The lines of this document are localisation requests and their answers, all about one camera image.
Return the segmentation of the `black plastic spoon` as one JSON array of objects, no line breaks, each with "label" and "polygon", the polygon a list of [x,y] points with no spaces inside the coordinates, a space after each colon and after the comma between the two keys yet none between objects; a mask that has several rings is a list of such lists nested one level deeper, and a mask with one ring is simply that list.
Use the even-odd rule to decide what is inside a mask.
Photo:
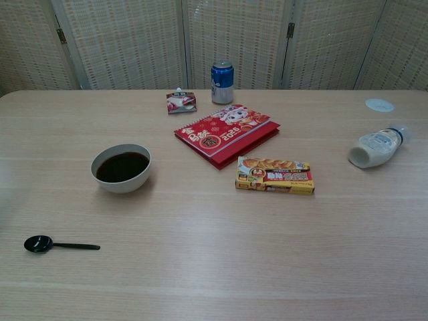
[{"label": "black plastic spoon", "polygon": [[68,249],[85,249],[95,250],[101,249],[99,245],[79,244],[79,243],[55,243],[53,239],[46,235],[35,235],[29,237],[24,242],[24,248],[32,253],[45,253],[53,247],[61,247]]}]

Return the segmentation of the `white bowl with dark liquid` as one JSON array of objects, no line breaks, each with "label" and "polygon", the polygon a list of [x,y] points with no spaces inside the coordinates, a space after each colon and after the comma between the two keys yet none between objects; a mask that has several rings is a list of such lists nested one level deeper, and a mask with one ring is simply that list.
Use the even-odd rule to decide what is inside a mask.
[{"label": "white bowl with dark liquid", "polygon": [[99,153],[91,164],[94,180],[111,193],[130,193],[150,176],[152,155],[139,144],[119,144]]}]

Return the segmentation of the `red desk calendar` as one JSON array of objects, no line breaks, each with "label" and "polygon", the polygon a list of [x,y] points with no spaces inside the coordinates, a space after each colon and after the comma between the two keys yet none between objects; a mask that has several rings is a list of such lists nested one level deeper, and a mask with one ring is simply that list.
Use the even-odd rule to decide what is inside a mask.
[{"label": "red desk calendar", "polygon": [[176,129],[174,134],[220,170],[278,134],[279,127],[267,114],[232,104]]}]

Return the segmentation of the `yellow curry box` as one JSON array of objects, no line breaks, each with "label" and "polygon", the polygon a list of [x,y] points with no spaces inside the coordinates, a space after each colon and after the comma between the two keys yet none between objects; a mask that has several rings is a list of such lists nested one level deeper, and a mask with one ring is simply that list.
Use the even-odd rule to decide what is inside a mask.
[{"label": "yellow curry box", "polygon": [[235,188],[311,195],[315,184],[307,162],[240,156]]}]

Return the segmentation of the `red drink pouch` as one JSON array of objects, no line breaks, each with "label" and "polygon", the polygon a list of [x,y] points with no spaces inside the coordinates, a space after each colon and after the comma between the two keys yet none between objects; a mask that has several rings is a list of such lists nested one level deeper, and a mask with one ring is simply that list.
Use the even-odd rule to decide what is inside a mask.
[{"label": "red drink pouch", "polygon": [[197,111],[197,100],[193,92],[177,88],[174,92],[167,94],[166,98],[168,114]]}]

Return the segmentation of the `blue and silver drink can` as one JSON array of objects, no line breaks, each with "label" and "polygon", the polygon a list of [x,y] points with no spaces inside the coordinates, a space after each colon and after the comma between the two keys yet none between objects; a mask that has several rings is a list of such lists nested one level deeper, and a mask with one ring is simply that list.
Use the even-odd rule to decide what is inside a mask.
[{"label": "blue and silver drink can", "polygon": [[231,62],[219,60],[211,66],[211,99],[216,104],[233,101],[234,68]]}]

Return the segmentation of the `woven folding screen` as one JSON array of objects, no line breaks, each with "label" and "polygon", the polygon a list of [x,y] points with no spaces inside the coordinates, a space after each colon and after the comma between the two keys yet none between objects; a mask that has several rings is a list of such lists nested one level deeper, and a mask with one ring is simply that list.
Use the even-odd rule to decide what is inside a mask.
[{"label": "woven folding screen", "polygon": [[428,92],[428,0],[0,0],[0,96],[209,89],[219,60],[241,90]]}]

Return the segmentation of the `white sauce bottle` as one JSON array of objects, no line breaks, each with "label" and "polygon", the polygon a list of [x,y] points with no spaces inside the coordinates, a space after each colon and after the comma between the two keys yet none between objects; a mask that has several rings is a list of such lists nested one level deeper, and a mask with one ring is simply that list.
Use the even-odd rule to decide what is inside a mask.
[{"label": "white sauce bottle", "polygon": [[348,152],[348,161],[360,169],[386,163],[396,151],[408,143],[411,131],[404,125],[389,127],[361,136]]}]

